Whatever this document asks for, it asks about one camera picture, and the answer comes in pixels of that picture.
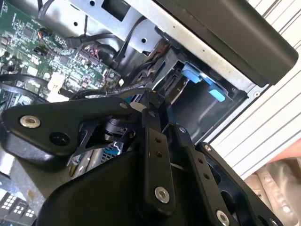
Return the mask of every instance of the blue tab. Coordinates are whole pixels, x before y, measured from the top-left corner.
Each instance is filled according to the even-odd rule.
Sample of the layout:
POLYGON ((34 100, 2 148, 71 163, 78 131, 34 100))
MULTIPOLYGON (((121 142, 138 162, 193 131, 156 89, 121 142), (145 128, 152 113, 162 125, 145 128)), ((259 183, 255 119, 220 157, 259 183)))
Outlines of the blue tab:
POLYGON ((194 83, 198 83, 201 81, 200 78, 200 71, 193 67, 192 65, 186 63, 185 66, 183 67, 181 73, 188 78, 190 81, 194 83))

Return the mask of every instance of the white connector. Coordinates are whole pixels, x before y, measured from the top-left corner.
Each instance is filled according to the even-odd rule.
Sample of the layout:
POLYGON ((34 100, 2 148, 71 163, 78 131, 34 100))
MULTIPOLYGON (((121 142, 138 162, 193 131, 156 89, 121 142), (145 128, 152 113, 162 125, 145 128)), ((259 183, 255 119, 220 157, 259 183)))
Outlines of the white connector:
POLYGON ((65 76, 57 73, 57 72, 53 72, 51 79, 47 85, 47 88, 50 91, 56 92, 58 93, 58 91, 61 89, 61 87, 63 86, 65 81, 65 76))

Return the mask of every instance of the capacitor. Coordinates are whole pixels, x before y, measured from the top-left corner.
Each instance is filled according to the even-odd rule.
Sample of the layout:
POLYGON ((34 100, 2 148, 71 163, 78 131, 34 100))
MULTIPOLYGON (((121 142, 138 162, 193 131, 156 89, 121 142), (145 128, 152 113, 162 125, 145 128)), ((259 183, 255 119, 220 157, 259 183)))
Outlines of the capacitor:
POLYGON ((88 69, 89 67, 91 67, 91 64, 90 64, 90 63, 87 63, 87 64, 84 66, 85 69, 88 69))
POLYGON ((46 73, 44 74, 44 78, 45 78, 45 79, 50 79, 50 74, 46 72, 46 73))

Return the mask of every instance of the bolt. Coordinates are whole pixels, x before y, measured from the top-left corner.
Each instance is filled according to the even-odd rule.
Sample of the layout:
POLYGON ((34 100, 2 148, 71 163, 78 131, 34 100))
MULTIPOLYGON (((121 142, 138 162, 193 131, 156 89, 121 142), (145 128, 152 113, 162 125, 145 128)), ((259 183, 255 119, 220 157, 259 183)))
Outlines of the bolt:
POLYGON ((186 129, 185 129, 184 127, 182 127, 182 126, 179 128, 179 130, 180 130, 182 133, 186 133, 186 129))
POLYGON ((205 145, 205 149, 210 152, 211 151, 211 147, 209 147, 208 145, 205 145))
POLYGON ((125 103, 120 103, 120 107, 127 109, 127 105, 125 103))
POLYGON ((35 129, 41 125, 41 121, 32 115, 25 115, 20 119, 20 123, 22 126, 26 128, 35 129))
POLYGON ((259 97, 259 96, 260 96, 260 92, 259 91, 257 91, 257 92, 254 93, 254 97, 259 97))
POLYGON ((216 216, 217 216, 218 220, 221 222, 222 225, 224 225, 224 226, 229 226, 230 225, 230 221, 229 221, 227 215, 223 211, 218 210, 216 212, 216 216))
POLYGON ((266 182, 270 182, 272 180, 271 177, 265 177, 264 179, 266 182))
POLYGON ((274 219, 270 218, 269 220, 271 221, 273 226, 278 226, 277 222, 274 219))
POLYGON ((169 203, 170 197, 168 191, 163 187, 156 187, 155 189, 156 198, 164 204, 169 203))
POLYGON ((155 115, 154 112, 149 112, 149 114, 150 114, 152 117, 156 117, 156 115, 155 115))

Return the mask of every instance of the connector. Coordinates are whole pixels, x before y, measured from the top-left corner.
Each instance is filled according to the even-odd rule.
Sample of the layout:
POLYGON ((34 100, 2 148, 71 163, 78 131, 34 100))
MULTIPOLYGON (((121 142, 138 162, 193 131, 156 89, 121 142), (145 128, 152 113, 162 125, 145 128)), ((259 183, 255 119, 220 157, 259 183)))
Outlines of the connector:
POLYGON ((81 46, 81 40, 78 37, 69 37, 65 39, 68 48, 78 48, 81 46))

